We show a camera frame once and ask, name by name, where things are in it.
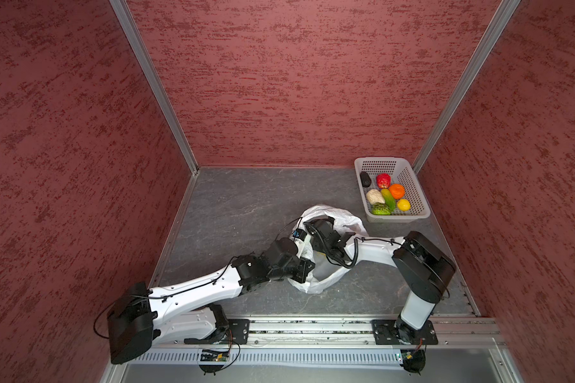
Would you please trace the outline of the white plastic bag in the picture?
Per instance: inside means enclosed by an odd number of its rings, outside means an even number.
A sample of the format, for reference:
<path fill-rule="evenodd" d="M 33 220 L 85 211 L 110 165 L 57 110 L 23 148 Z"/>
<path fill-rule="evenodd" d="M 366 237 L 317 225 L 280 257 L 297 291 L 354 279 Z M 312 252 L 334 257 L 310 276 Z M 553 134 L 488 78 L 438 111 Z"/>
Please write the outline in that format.
<path fill-rule="evenodd" d="M 340 235 L 346 232 L 353 232 L 357 235 L 367 236 L 368 233 L 362 220 L 356 215 L 351 214 L 348 210 L 327 205 L 315 205 L 302 213 L 302 220 L 294 229 L 304 229 L 304 222 L 316 219 L 333 218 L 335 223 L 333 228 Z M 348 273 L 348 269 L 342 266 L 331 265 L 327 258 L 313 250 L 311 236 L 306 241 L 295 239 L 298 247 L 298 256 L 302 259 L 313 261 L 315 268 L 309 272 L 304 282 L 297 282 L 293 279 L 287 281 L 297 290 L 309 294 L 318 295 L 336 284 Z"/>

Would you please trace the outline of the pale peach fruit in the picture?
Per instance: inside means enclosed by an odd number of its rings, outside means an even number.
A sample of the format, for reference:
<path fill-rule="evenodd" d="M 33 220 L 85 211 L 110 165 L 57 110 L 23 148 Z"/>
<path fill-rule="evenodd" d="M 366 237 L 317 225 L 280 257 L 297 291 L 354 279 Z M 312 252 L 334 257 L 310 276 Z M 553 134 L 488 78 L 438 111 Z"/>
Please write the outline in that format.
<path fill-rule="evenodd" d="M 376 205 L 376 204 L 386 204 L 386 200 L 383 197 L 383 194 L 381 193 L 381 191 L 377 190 L 377 189 L 371 189 L 366 193 L 366 199 L 367 202 L 369 202 L 370 205 Z"/>

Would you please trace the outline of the dark avocado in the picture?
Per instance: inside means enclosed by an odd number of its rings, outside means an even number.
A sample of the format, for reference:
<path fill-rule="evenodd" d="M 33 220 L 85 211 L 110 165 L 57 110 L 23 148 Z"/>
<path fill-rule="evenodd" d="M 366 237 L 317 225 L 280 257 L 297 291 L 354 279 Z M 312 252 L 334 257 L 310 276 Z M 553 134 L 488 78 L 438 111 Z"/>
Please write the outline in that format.
<path fill-rule="evenodd" d="M 370 178 L 367 172 L 364 171 L 360 172 L 359 179 L 363 188 L 370 188 L 370 186 L 372 185 L 372 179 Z"/>

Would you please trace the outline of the red apple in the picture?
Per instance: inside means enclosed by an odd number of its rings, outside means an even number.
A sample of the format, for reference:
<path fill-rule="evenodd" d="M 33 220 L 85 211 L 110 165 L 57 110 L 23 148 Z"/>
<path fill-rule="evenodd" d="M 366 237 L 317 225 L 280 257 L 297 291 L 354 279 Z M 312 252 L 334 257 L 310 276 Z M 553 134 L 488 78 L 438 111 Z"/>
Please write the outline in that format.
<path fill-rule="evenodd" d="M 392 185 L 391 176 L 387 173 L 378 174 L 375 182 L 379 189 L 388 189 Z"/>

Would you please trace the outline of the yellow lemon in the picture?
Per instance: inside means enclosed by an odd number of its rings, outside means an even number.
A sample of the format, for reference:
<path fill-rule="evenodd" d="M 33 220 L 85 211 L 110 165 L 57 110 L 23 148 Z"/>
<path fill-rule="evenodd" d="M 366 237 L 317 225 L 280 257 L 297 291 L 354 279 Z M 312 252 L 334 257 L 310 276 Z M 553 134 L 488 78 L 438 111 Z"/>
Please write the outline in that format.
<path fill-rule="evenodd" d="M 410 201 L 407 199 L 400 199 L 396 203 L 396 206 L 401 212 L 408 212 L 411 209 Z"/>

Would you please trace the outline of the orange fruit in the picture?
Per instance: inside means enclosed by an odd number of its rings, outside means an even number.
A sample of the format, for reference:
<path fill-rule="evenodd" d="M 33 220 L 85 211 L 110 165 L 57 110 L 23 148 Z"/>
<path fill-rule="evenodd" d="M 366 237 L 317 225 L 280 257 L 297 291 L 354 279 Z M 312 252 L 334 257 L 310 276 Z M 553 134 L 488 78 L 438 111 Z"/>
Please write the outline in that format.
<path fill-rule="evenodd" d="M 406 190 L 405 190 L 404 186 L 402 186 L 400 184 L 391 185 L 391 187 L 389 188 L 389 192 L 391 193 L 391 196 L 395 200 L 400 200 L 400 199 L 404 198 L 404 196 L 406 194 Z"/>

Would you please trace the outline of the white perforated plastic basket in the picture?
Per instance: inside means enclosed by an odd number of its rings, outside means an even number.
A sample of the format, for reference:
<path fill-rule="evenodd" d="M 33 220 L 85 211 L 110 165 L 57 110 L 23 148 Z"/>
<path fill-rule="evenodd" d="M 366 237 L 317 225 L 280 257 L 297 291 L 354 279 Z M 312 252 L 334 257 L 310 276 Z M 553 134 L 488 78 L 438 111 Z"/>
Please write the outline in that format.
<path fill-rule="evenodd" d="M 369 222 L 410 223 L 431 216 L 421 185 L 407 160 L 361 157 L 354 166 Z"/>

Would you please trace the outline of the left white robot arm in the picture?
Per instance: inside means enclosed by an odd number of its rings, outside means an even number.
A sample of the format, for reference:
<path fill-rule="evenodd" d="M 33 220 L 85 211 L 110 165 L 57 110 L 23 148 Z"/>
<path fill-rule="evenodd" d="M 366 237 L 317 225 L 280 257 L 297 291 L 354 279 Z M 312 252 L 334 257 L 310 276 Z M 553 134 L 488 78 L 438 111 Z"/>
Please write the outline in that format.
<path fill-rule="evenodd" d="M 170 340 L 216 341 L 228 326 L 218 303 L 291 279 L 305 282 L 316 265 L 300 257 L 289 238 L 272 242 L 261 255 L 230 259 L 206 276 L 167 287 L 138 282 L 106 309 L 110 361 L 121 365 L 142 356 L 153 345 Z"/>

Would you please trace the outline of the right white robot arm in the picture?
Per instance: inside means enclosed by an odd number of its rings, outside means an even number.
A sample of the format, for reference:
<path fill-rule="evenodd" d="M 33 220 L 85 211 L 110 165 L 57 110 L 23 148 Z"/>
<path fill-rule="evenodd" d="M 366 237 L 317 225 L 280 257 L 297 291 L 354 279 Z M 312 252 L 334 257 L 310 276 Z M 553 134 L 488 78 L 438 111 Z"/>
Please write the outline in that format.
<path fill-rule="evenodd" d="M 410 289 L 407 301 L 390 330 L 380 330 L 386 344 L 435 344 L 429 318 L 444 296 L 455 263 L 426 236 L 411 231 L 404 237 L 376 238 L 354 232 L 338 233 L 333 219 L 317 219 L 304 224 L 311 236 L 312 249 L 325 256 L 326 263 L 341 271 L 361 262 L 380 263 L 396 268 Z"/>

